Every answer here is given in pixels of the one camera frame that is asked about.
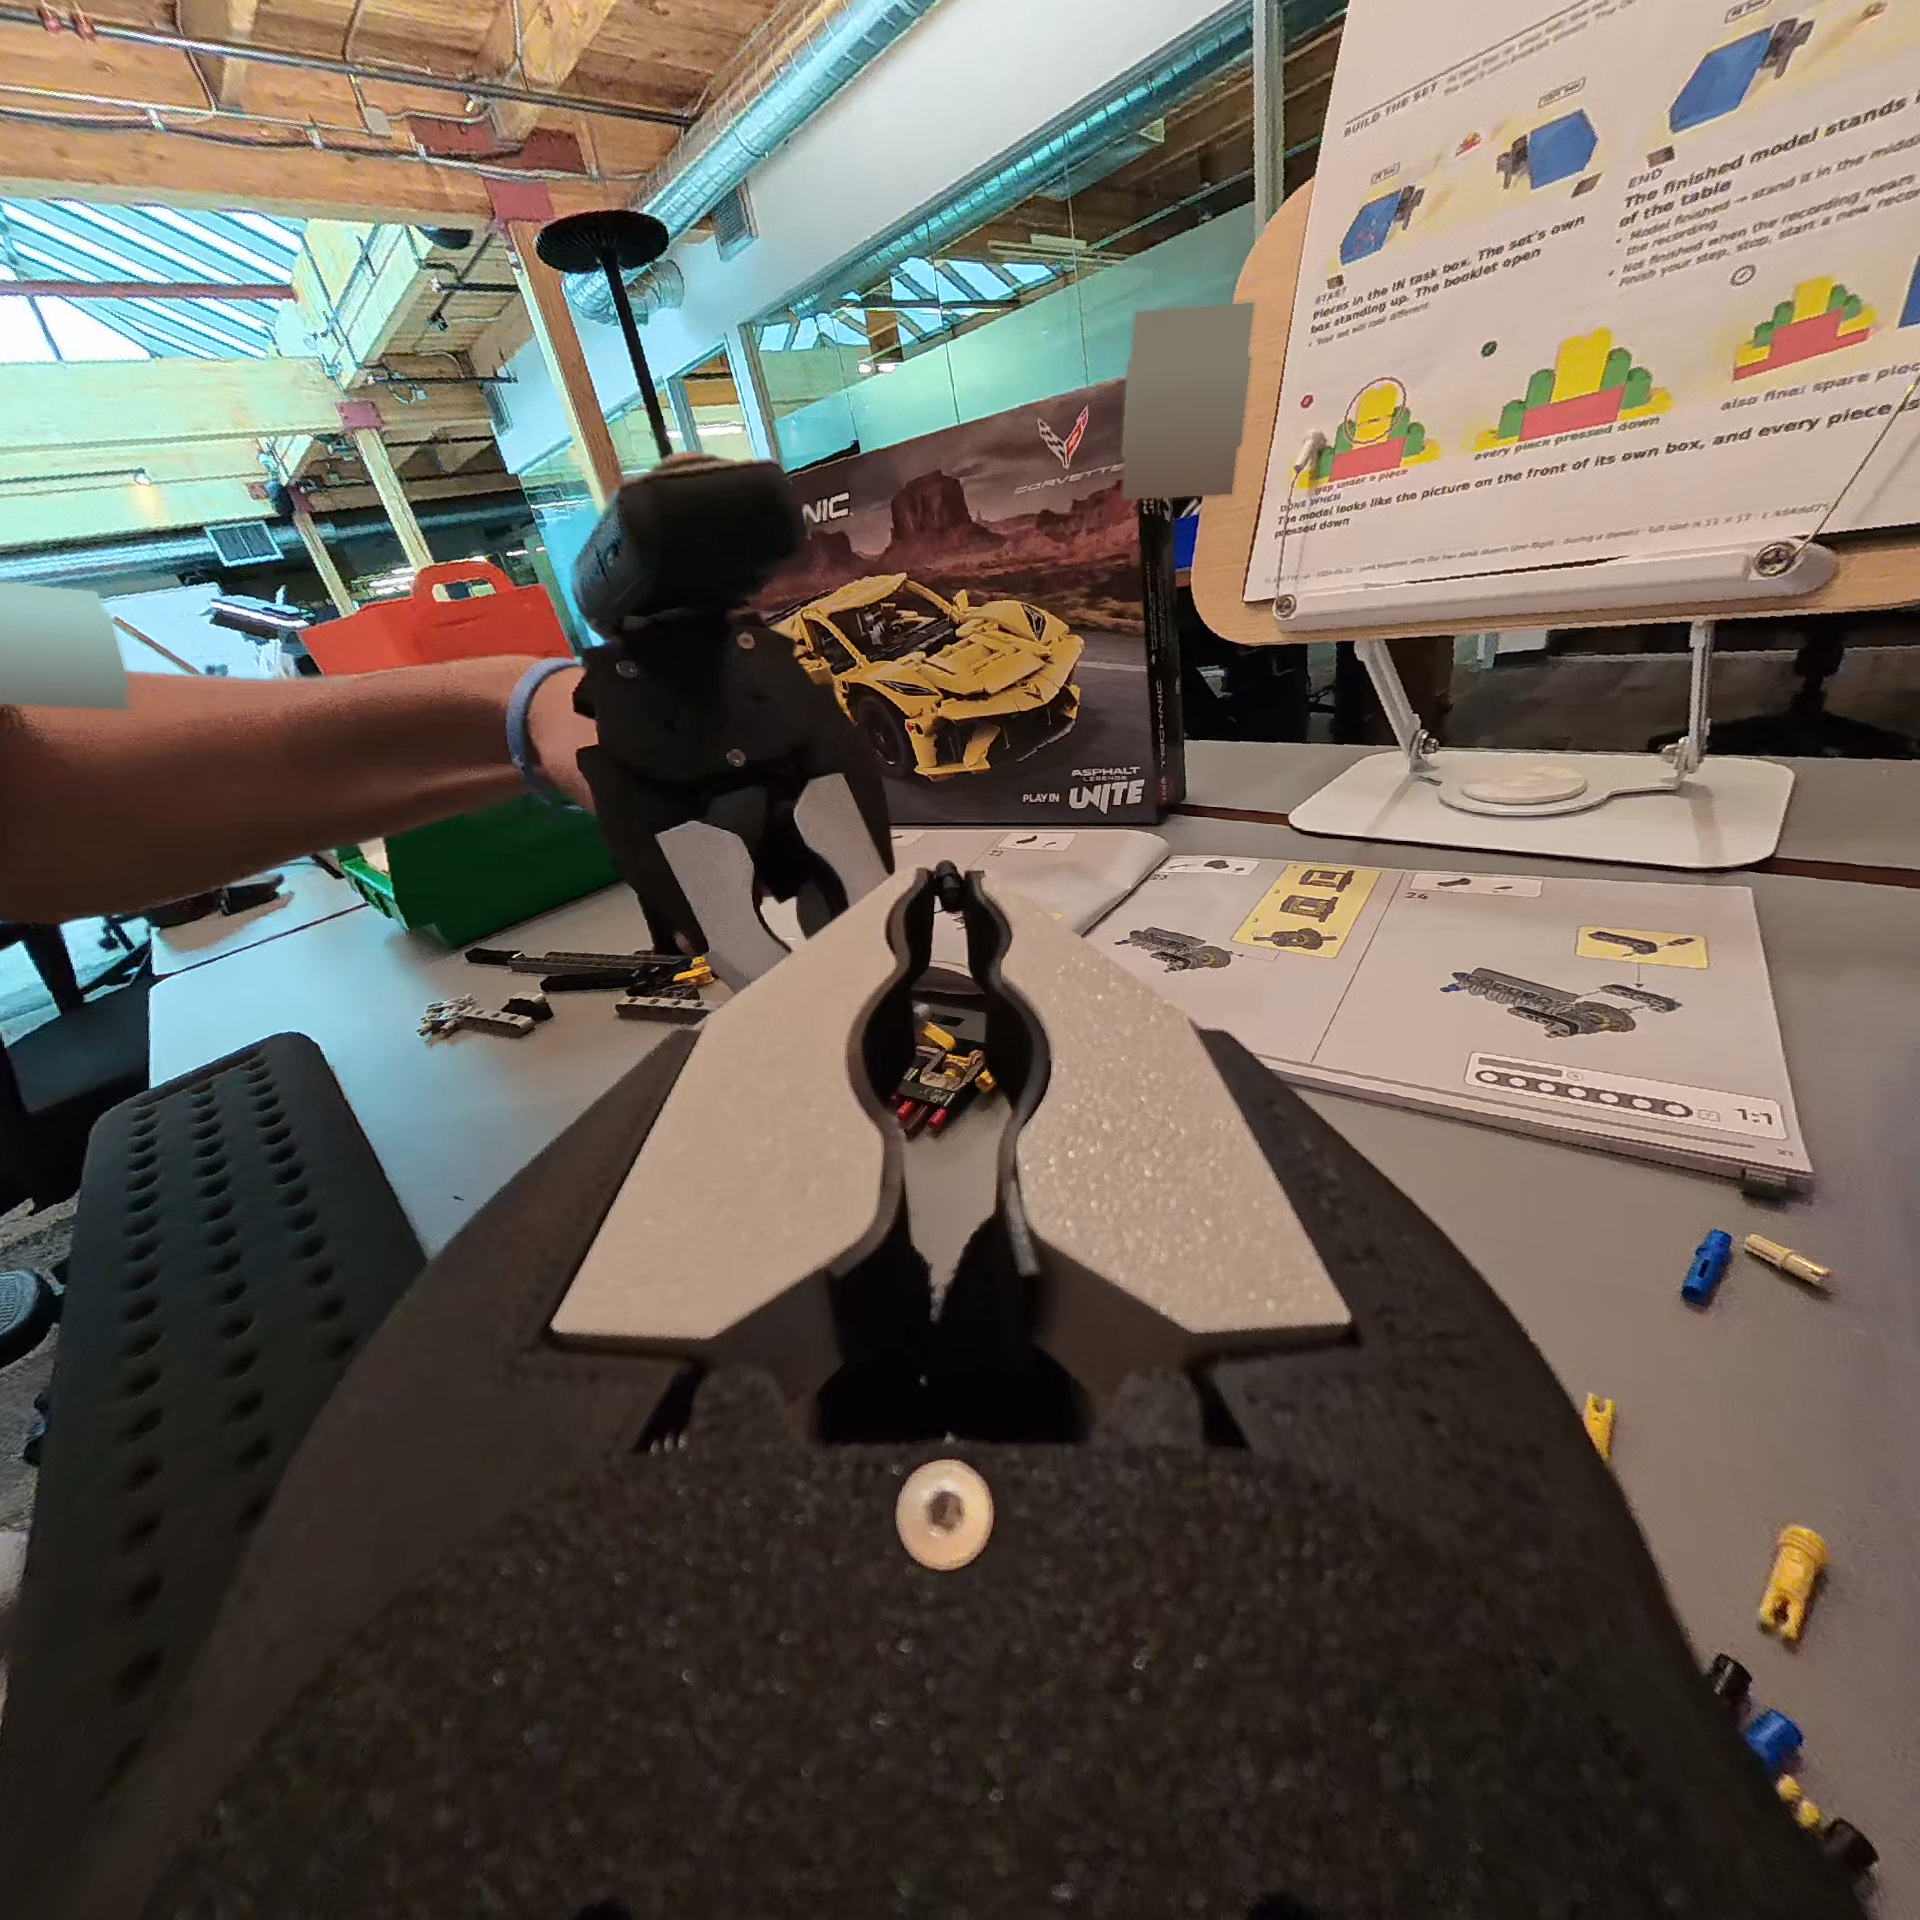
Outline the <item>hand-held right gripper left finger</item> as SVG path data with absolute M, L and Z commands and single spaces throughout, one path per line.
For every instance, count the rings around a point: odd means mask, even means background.
M 841 1370 L 833 1286 L 903 1211 L 862 1049 L 924 887 L 887 877 L 706 1021 L 552 1313 L 556 1346 L 751 1367 L 787 1396 Z

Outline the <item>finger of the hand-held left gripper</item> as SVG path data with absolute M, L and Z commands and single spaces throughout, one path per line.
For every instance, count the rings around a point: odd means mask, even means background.
M 846 777 L 808 781 L 790 818 L 807 855 L 801 921 L 838 921 L 895 875 L 888 822 L 870 828 Z
M 756 905 L 756 858 L 732 828 L 685 822 L 652 838 L 660 879 L 654 911 L 687 950 L 705 956 L 731 992 L 745 992 L 789 958 Z

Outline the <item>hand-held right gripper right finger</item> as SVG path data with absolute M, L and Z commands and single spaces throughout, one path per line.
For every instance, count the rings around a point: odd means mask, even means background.
M 1352 1313 L 1208 1034 L 996 877 L 967 895 L 1036 1346 L 1079 1387 L 1118 1388 L 1344 1340 Z

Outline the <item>person's left forearm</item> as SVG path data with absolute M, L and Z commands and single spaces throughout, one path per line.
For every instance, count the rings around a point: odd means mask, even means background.
M 123 708 L 7 707 L 2 914 L 60 925 L 528 799 L 507 707 L 537 658 L 292 682 L 131 677 Z M 582 685 L 534 707 L 549 774 L 592 806 Z

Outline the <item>pile of lego beams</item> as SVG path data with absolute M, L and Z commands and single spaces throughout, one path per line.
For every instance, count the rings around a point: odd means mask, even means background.
M 705 956 L 671 950 L 470 946 L 464 962 L 502 972 L 513 986 L 498 1004 L 475 994 L 430 1002 L 417 1024 L 421 1041 L 525 1041 L 556 1019 L 565 996 L 611 996 L 612 1012 L 623 1022 L 696 1027 L 708 1019 L 708 991 L 717 986 Z

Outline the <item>yellow car lego set box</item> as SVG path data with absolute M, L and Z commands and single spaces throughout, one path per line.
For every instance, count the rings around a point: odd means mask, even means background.
M 1122 380 L 798 471 L 759 598 L 896 827 L 1148 827 L 1189 793 L 1174 514 L 1125 487 Z

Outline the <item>long lego chassis assembly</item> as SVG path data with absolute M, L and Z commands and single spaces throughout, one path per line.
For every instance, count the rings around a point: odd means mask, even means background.
M 964 1031 L 923 1021 L 893 1113 L 905 1140 L 940 1138 L 994 1095 L 996 1077 L 987 1049 Z

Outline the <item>lego instruction booklet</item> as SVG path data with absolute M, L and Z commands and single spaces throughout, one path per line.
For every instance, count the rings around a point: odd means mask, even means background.
M 1134 828 L 899 828 L 1009 884 L 1303 1091 L 1803 1192 L 1743 887 L 1174 853 Z

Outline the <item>heap of small lego pieces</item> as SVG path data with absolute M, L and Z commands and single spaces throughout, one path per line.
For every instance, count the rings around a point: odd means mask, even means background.
M 1917 1917 L 1917 1438 L 1847 1350 L 1743 1350 L 1702 1320 L 1582 1363 L 1610 1460 L 1746 1740 L 1871 1917 Z

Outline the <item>blue wristband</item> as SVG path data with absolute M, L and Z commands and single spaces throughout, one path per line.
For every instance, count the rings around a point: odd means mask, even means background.
M 550 774 L 541 745 L 534 738 L 534 708 L 538 698 L 556 682 L 580 677 L 580 666 L 573 658 L 538 658 L 515 682 L 508 696 L 502 735 L 508 761 L 522 788 L 542 804 L 554 809 L 580 810 L 580 800 L 563 782 Z

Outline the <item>green plastic bin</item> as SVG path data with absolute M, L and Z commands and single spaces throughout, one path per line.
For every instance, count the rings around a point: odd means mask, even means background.
M 592 815 L 520 796 L 339 846 L 347 883 L 394 926 L 464 949 L 623 877 Z

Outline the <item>black disc-topped pole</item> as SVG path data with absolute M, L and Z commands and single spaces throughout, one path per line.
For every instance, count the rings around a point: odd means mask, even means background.
M 658 263 L 669 245 L 667 226 L 649 213 L 630 206 L 582 211 L 554 219 L 538 229 L 534 241 L 541 263 L 556 274 L 600 274 L 604 279 L 660 463 L 672 459 L 672 447 L 627 277 Z

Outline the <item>black perforated foam pad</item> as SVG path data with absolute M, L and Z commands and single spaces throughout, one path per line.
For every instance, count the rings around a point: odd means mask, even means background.
M 278 1034 L 92 1133 L 5 1717 L 5 1838 L 118 1787 L 276 1485 L 421 1272 L 325 1053 Z

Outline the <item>printed instruction sheet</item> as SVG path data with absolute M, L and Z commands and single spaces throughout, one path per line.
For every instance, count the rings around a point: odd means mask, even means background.
M 1917 525 L 1914 3 L 1367 3 L 1246 600 Z

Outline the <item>silver ventilation duct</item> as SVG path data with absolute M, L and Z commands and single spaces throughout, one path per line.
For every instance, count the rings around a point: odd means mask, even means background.
M 628 272 L 651 342 L 701 342 L 811 288 L 955 178 L 939 131 L 955 4 L 781 4 L 636 204 L 674 236 Z

